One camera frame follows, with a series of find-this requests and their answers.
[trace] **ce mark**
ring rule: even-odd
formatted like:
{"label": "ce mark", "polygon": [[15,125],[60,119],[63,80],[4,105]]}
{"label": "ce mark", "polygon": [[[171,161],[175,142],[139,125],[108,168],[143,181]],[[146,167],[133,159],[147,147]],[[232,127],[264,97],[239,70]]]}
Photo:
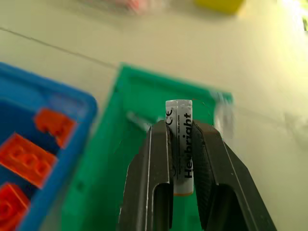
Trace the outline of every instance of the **ce mark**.
{"label": "ce mark", "polygon": [[170,112],[166,111],[166,124],[172,124],[173,117],[171,117],[173,110],[171,109]]}

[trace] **green plastic bin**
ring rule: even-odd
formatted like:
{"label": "green plastic bin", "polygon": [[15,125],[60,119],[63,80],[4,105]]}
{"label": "green plastic bin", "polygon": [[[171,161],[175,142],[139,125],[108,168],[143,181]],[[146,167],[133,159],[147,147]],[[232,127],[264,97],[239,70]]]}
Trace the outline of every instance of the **green plastic bin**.
{"label": "green plastic bin", "polygon": [[[213,124],[217,99],[230,93],[197,87],[124,65],[100,125],[88,144],[62,210],[63,231],[115,231],[127,168],[146,132],[127,120],[127,112],[150,121],[165,117],[165,102],[191,99],[193,118]],[[174,197],[174,231],[201,230],[195,193]]]}

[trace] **blurry object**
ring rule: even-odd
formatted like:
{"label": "blurry object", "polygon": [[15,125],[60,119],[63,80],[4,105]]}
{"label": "blurry object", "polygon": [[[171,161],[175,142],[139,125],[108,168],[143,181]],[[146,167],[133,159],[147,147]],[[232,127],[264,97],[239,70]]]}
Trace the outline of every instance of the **blurry object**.
{"label": "blurry object", "polygon": [[0,147],[0,164],[40,189],[56,161],[54,155],[17,133]]}
{"label": "blurry object", "polygon": [[300,31],[308,31],[308,0],[280,0],[291,12],[292,20]]}
{"label": "blurry object", "polygon": [[126,118],[145,132],[147,132],[152,125],[148,120],[137,116],[135,113],[131,111],[126,113]]}
{"label": "blurry object", "polygon": [[285,125],[294,139],[303,149],[308,149],[308,117],[296,116],[286,113]]}
{"label": "blurry object", "polygon": [[27,212],[30,201],[15,184],[0,188],[0,231],[13,231]]}
{"label": "blurry object", "polygon": [[303,17],[304,30],[308,31],[308,16]]}
{"label": "blurry object", "polygon": [[244,0],[194,0],[200,7],[228,14],[236,14]]}
{"label": "blurry object", "polygon": [[63,148],[75,126],[74,120],[48,108],[42,108],[34,118],[35,126],[41,132],[50,133]]}
{"label": "blurry object", "polygon": [[220,132],[223,140],[231,145],[233,138],[233,103],[225,100],[221,95],[216,99],[216,108],[214,111],[214,127]]}
{"label": "blurry object", "polygon": [[133,14],[160,11],[167,8],[169,3],[170,0],[102,0],[102,4],[108,9],[124,10]]}

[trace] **table surface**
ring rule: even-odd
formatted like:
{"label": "table surface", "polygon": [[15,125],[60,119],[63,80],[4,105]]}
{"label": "table surface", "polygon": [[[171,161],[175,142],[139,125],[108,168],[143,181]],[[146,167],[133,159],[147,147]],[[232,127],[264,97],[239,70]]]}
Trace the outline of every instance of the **table surface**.
{"label": "table surface", "polygon": [[[233,17],[179,0],[133,16],[98,1],[0,1],[0,60],[90,92],[100,114],[120,62],[232,92],[233,150],[277,229],[306,230],[308,148],[285,120],[308,116],[308,36],[294,9],[247,0]],[[66,188],[42,231],[58,230]]]}

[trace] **yellow object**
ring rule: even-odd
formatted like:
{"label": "yellow object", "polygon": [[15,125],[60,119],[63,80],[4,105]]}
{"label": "yellow object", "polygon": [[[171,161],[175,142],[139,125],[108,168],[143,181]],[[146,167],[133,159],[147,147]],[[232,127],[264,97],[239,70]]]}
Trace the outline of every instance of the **yellow object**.
{"label": "yellow object", "polygon": [[215,11],[235,14],[244,0],[194,0],[200,7],[206,7]]}

